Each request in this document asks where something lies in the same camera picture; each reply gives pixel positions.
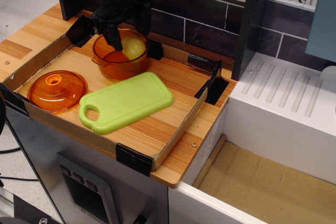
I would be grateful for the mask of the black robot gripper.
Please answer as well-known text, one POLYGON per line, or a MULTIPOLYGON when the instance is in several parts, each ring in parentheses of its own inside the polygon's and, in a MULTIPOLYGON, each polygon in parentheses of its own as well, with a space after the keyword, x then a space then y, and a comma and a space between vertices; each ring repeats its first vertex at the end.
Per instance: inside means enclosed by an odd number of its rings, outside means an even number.
POLYGON ((151 10, 151 0, 101 0, 91 19, 95 31, 103 34, 116 51, 122 51, 118 25, 133 20, 136 31, 147 37, 151 30, 151 10))

